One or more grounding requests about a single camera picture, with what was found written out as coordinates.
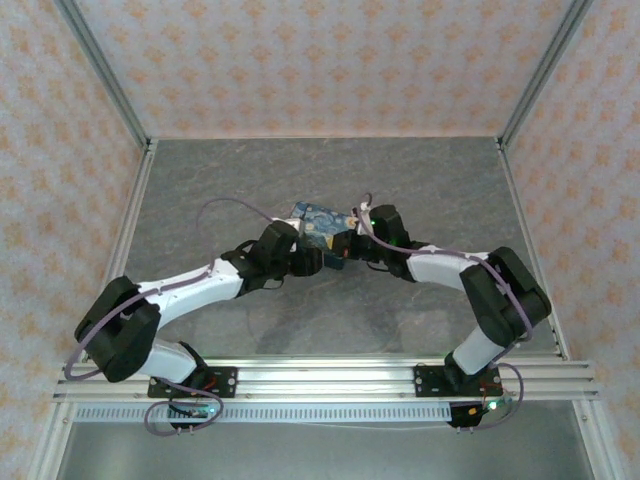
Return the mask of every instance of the black bracket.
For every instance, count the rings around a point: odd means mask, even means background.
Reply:
[[[236,388],[238,386],[238,369],[236,367],[205,367],[203,371],[205,378],[209,379],[208,385],[201,390],[211,392],[220,398],[234,398],[236,396]],[[194,398],[183,390],[170,387],[162,380],[151,378],[149,381],[149,390],[147,391],[149,398]]]
[[[478,376],[454,387],[445,376],[444,366],[413,367],[416,397],[501,397],[502,383],[497,368],[487,368]]]

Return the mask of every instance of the orange floral pattern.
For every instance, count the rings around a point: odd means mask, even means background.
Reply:
[[[640,472],[640,4],[596,0],[509,151],[576,358]]]
[[[148,134],[497,135],[570,0],[80,0]]]
[[[0,462],[26,478],[140,152],[53,2],[0,24]]]

